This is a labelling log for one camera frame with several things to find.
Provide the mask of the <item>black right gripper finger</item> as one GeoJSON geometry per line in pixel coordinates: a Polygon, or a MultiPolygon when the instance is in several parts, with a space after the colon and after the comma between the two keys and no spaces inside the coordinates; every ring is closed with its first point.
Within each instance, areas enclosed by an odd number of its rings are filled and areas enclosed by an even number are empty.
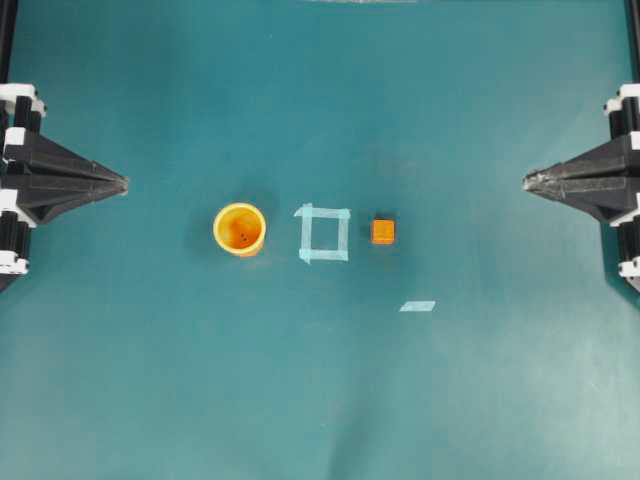
{"type": "Polygon", "coordinates": [[[580,210],[601,223],[611,224],[638,208],[639,179],[561,180],[541,190],[524,191],[580,210]]]}
{"type": "Polygon", "coordinates": [[[523,179],[524,190],[541,190],[561,180],[639,177],[639,133],[609,142],[548,168],[533,170],[523,179]]]}

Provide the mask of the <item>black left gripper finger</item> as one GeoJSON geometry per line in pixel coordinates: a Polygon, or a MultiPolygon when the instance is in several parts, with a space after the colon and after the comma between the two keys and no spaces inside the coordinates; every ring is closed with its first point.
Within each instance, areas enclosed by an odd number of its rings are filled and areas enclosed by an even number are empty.
{"type": "Polygon", "coordinates": [[[32,131],[7,131],[3,159],[9,163],[22,164],[31,171],[114,182],[124,187],[128,187],[129,183],[126,177],[102,164],[81,157],[32,131]]]}
{"type": "Polygon", "coordinates": [[[50,223],[59,215],[81,206],[128,192],[126,182],[45,182],[16,184],[14,223],[30,228],[50,223]]]}

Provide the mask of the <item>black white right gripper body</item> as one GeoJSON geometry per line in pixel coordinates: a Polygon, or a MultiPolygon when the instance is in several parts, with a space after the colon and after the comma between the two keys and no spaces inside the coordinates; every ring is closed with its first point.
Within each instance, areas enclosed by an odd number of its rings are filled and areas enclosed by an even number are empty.
{"type": "Polygon", "coordinates": [[[639,84],[624,84],[609,99],[604,111],[609,119],[612,140],[621,139],[626,147],[623,159],[628,166],[622,173],[630,181],[630,207],[624,207],[610,223],[618,241],[618,274],[639,291],[639,84]]]}

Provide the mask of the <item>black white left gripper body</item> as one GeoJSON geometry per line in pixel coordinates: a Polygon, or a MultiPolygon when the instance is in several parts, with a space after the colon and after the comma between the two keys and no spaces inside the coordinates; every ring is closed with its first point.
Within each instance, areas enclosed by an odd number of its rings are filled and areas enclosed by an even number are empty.
{"type": "Polygon", "coordinates": [[[20,190],[9,185],[10,175],[25,175],[26,168],[10,159],[8,146],[23,146],[26,132],[40,132],[46,105],[31,84],[1,85],[1,291],[30,267],[30,243],[36,223],[18,205],[20,190]]]}

